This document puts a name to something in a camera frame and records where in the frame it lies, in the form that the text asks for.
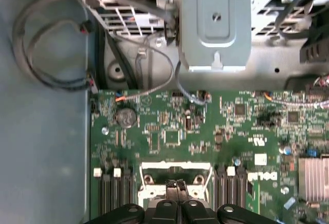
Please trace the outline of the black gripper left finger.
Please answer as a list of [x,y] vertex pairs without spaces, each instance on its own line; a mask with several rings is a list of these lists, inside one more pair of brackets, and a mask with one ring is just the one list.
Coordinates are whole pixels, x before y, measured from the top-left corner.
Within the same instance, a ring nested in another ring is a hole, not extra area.
[[90,223],[177,223],[178,185],[170,181],[166,198],[150,201],[148,208],[128,203],[90,220]]

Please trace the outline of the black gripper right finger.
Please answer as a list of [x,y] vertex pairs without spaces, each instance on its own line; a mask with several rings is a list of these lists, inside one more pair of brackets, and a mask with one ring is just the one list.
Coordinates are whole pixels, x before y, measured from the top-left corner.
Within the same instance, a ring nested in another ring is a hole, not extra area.
[[192,198],[184,181],[177,183],[178,204],[185,223],[270,223],[270,219],[233,204],[224,204],[216,211]]

